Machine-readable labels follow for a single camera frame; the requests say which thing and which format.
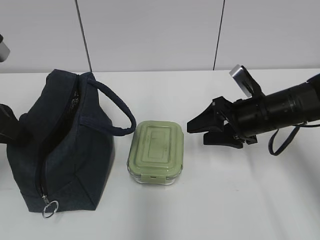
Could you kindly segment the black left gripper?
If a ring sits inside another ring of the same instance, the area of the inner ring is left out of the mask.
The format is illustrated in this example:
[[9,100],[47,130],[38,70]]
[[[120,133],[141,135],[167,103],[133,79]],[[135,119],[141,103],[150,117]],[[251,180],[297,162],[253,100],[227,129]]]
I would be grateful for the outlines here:
[[0,143],[8,144],[15,142],[20,133],[20,126],[12,109],[5,105],[0,105]]

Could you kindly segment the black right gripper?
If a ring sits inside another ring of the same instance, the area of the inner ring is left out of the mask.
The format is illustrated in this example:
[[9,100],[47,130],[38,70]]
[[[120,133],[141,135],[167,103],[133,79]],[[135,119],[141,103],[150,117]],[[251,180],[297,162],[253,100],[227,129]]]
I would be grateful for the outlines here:
[[226,146],[242,149],[243,144],[256,144],[256,135],[245,136],[240,129],[233,103],[220,96],[212,100],[200,115],[187,123],[190,134],[207,132],[203,135],[204,145]]

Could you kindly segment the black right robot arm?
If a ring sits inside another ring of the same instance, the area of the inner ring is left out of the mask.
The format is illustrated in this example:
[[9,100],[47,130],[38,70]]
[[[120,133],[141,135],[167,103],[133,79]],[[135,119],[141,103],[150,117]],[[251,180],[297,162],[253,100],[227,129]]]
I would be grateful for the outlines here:
[[230,102],[223,96],[187,123],[190,134],[203,133],[204,145],[236,149],[257,143],[257,135],[317,121],[320,118],[320,76],[299,85],[263,94],[260,86],[248,99]]

